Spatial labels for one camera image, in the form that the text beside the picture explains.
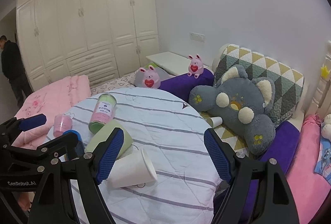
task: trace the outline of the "black jacket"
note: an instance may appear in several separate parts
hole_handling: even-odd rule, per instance
[[[2,72],[10,80],[18,78],[25,73],[19,47],[8,40],[1,53]]]

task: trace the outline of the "white wardrobe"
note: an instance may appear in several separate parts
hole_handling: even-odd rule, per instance
[[[17,0],[17,30],[35,91],[83,74],[94,87],[159,53],[155,0]]]

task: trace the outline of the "gray mouse plush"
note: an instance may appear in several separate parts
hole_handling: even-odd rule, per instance
[[[275,127],[267,116],[275,97],[274,82],[261,77],[248,79],[245,68],[234,65],[216,87],[196,86],[189,104],[197,111],[221,117],[236,135],[245,139],[254,155],[263,154],[275,138]]]

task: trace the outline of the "pink paper cup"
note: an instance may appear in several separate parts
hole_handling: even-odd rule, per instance
[[[67,115],[57,115],[54,118],[53,135],[55,138],[72,129],[72,119]]]

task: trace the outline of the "red heart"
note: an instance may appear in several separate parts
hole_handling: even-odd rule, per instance
[[[198,67],[196,66],[196,65],[191,65],[191,70],[193,71],[193,72],[196,72],[197,70],[198,70]]]
[[[153,79],[151,79],[151,80],[145,80],[145,85],[147,86],[147,87],[153,87],[153,85],[154,85],[154,80]]]

